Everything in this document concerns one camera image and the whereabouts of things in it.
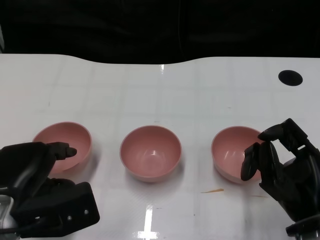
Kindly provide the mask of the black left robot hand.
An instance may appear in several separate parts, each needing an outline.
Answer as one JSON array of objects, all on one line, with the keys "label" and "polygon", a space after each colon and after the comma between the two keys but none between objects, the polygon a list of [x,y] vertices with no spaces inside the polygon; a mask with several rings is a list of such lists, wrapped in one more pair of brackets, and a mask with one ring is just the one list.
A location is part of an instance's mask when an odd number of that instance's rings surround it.
[{"label": "black left robot hand", "polygon": [[77,150],[64,142],[27,142],[0,150],[0,194],[18,201],[33,197],[56,161],[74,157]]}]

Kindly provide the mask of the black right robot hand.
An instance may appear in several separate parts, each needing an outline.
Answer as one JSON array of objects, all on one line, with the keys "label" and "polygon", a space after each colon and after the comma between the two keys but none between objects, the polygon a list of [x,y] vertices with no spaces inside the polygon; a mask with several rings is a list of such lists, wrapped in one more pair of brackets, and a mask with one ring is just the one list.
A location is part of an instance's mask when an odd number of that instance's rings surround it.
[{"label": "black right robot hand", "polygon": [[[260,172],[259,186],[276,200],[292,221],[320,213],[320,151],[291,119],[258,135],[244,151],[240,178],[248,181]],[[273,141],[278,140],[294,159],[281,163]]]}]

